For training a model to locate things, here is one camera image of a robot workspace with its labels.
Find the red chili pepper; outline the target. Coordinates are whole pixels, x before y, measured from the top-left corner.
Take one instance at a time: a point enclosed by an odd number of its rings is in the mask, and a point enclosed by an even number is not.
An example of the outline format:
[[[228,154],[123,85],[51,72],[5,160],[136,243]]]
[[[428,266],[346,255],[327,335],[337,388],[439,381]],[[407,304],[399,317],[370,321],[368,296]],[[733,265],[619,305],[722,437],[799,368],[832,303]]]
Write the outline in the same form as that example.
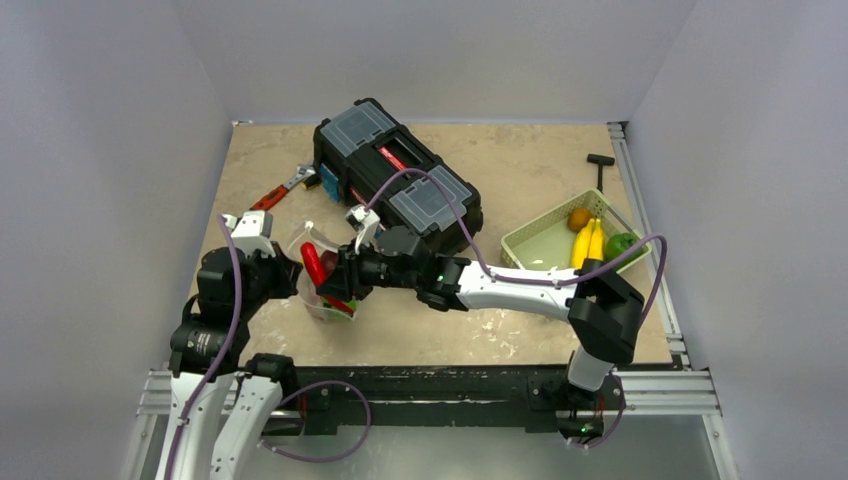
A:
[[[327,279],[327,273],[315,246],[311,242],[304,242],[300,246],[300,253],[310,280],[316,288],[320,287]],[[354,314],[350,306],[336,298],[326,296],[319,296],[319,298],[325,307],[331,307],[350,316]]]

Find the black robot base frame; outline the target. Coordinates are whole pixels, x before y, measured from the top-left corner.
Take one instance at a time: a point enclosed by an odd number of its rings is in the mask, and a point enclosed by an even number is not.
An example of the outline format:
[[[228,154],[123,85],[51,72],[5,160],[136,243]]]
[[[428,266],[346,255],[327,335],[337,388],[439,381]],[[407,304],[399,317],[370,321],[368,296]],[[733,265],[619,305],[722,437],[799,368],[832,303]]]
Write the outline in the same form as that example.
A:
[[[605,417],[625,408],[623,388],[608,377],[585,393],[566,380],[563,365],[300,367],[309,392],[284,400],[267,432],[302,421],[308,435],[342,426],[521,428],[594,439]]]

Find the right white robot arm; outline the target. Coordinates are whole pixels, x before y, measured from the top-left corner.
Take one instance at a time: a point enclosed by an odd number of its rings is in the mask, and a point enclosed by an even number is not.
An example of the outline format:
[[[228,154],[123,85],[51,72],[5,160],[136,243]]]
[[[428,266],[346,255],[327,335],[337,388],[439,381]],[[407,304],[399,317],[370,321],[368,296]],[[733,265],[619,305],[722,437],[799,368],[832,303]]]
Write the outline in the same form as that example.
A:
[[[645,307],[644,296],[601,260],[553,271],[487,267],[436,253],[403,227],[382,233],[376,245],[340,246],[335,268],[316,291],[351,301],[376,287],[412,290],[419,302],[442,312],[501,309],[569,324],[579,345],[561,392],[576,407],[599,396],[615,366],[632,362]]]

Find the green bell pepper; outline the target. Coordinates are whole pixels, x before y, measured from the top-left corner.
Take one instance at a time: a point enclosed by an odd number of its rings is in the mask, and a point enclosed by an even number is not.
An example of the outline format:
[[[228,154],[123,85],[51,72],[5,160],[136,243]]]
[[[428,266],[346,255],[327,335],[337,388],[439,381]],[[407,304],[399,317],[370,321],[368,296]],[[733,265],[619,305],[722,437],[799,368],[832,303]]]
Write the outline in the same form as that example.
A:
[[[603,248],[603,260],[605,262],[611,262],[615,258],[621,256],[638,241],[639,238],[630,232],[610,236]],[[624,266],[637,261],[641,255],[647,252],[647,250],[648,248],[646,246],[641,247],[639,250],[622,260],[617,267],[623,268]]]

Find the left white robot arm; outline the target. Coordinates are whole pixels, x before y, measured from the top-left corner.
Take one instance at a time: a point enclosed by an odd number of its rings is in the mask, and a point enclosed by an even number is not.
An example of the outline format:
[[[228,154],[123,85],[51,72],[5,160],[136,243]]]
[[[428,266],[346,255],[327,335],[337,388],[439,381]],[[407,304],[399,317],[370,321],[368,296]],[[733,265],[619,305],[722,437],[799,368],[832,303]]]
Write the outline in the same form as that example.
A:
[[[260,353],[244,367],[249,320],[270,299],[297,293],[299,263],[277,243],[268,257],[226,247],[201,260],[198,292],[172,334],[170,412],[159,479],[237,479],[271,412],[297,399],[291,357]]]

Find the clear zip top bag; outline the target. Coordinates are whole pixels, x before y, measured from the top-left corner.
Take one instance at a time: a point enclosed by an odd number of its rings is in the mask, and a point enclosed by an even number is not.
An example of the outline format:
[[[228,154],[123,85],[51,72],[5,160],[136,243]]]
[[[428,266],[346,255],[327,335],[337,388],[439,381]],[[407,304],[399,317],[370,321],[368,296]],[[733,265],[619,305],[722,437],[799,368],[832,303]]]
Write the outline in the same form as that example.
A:
[[[312,221],[303,222],[291,235],[285,252],[303,266],[297,281],[299,298],[307,313],[323,322],[353,321],[358,303],[320,295],[318,288],[335,269],[339,245],[317,230]]]

